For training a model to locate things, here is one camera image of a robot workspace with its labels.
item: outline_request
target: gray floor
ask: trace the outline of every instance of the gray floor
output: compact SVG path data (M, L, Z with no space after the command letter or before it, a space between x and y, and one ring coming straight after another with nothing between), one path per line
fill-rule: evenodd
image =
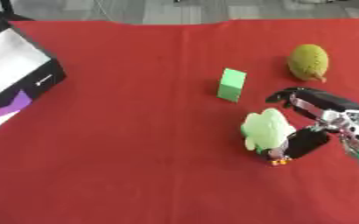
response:
M110 20L129 24L204 24L236 18L359 18L359 0L302 4L296 0L12 0L37 20Z

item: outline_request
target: stuffed toy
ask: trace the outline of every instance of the stuffed toy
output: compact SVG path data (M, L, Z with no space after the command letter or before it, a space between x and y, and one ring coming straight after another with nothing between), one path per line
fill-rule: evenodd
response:
M296 129L275 108L268 108L261 115L249 114L241 125L245 146L249 151L268 157L273 165L285 164L284 152L288 137Z

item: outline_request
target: green plush toy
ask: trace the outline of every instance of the green plush toy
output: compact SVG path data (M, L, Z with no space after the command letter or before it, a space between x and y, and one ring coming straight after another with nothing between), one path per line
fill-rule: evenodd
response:
M268 108L263 113L251 113L241 125L245 137L245 146L258 154L267 151L273 165L284 165L287 160L284 152L288 147L288 137L296 129L275 108Z
M292 74L303 81L327 81L324 77L328 69L328 55L318 45L300 45L288 58Z

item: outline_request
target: open box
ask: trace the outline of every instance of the open box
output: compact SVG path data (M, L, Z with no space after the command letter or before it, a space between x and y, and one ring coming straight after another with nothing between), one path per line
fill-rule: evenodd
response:
M55 57L0 20L0 125L64 79Z

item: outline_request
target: green block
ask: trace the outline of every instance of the green block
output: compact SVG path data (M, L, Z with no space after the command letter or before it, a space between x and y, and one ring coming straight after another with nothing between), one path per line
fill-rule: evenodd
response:
M218 97L238 102L245 82L246 73L226 68L219 85Z

